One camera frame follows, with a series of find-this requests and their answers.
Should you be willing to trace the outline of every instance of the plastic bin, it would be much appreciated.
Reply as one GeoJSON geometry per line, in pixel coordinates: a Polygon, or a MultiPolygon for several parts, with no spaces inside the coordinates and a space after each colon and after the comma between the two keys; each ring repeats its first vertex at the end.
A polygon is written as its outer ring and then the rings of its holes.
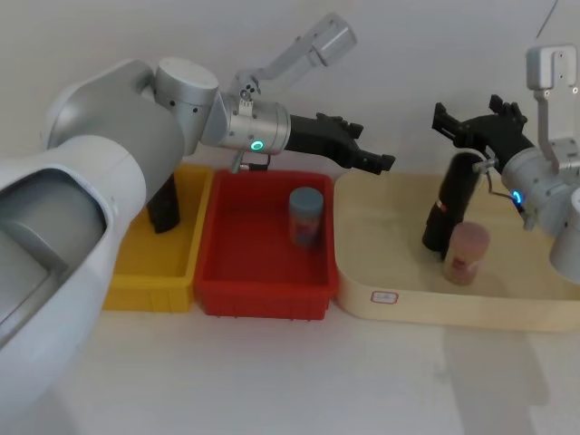
{"type": "Polygon", "coordinates": [[[529,233],[507,199],[482,183],[466,220],[491,234],[476,281],[457,286],[421,243],[441,177],[351,172],[334,189],[338,303],[358,317],[520,331],[580,326],[580,286],[549,263],[552,240],[529,233]]]}
{"type": "Polygon", "coordinates": [[[207,314],[320,320],[337,287],[328,177],[216,175],[196,273],[197,298],[207,314]],[[303,186],[324,195],[319,237],[309,248],[295,246],[289,234],[288,199],[303,186]]]}
{"type": "Polygon", "coordinates": [[[212,177],[211,169],[177,169],[181,220],[167,233],[154,233],[146,209],[135,218],[121,245],[105,310],[189,311],[212,177]]]}

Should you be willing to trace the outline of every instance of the yellow bin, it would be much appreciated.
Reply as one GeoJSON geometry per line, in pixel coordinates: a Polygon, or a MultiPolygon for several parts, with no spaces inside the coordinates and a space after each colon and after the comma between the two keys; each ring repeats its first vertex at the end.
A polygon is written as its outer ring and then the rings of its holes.
{"type": "Polygon", "coordinates": [[[123,239],[105,310],[183,313],[193,301],[193,274],[213,171],[181,165],[175,172],[180,224],[155,234],[147,210],[123,239]]]}

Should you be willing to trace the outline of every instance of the black cylinder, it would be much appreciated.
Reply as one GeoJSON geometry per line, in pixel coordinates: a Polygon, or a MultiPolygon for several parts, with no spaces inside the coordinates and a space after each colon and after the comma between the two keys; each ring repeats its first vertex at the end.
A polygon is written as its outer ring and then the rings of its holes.
{"type": "Polygon", "coordinates": [[[482,158],[471,152],[460,152],[449,165],[441,183],[439,200],[431,208],[427,227],[423,233],[423,245],[441,257],[447,255],[453,228],[463,222],[465,211],[478,185],[479,173],[473,165],[482,158]]]}
{"type": "Polygon", "coordinates": [[[155,234],[170,231],[179,224],[178,192],[173,174],[153,195],[147,204],[147,210],[155,234]]]}

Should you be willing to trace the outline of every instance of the green indicator light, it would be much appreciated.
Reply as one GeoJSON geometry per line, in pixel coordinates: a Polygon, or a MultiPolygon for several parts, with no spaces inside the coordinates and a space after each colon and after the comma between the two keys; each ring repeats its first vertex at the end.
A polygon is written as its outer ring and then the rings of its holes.
{"type": "Polygon", "coordinates": [[[261,151],[264,149],[264,147],[265,147],[264,142],[261,140],[254,140],[252,142],[252,145],[250,145],[250,149],[252,151],[261,151]]]}

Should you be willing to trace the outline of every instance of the label sticker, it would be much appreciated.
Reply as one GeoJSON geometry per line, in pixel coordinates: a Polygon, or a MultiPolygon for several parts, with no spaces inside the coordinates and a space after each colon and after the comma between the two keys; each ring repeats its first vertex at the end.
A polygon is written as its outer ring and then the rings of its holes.
{"type": "Polygon", "coordinates": [[[376,304],[395,305],[399,300],[399,294],[394,292],[372,292],[371,301],[376,304]]]}

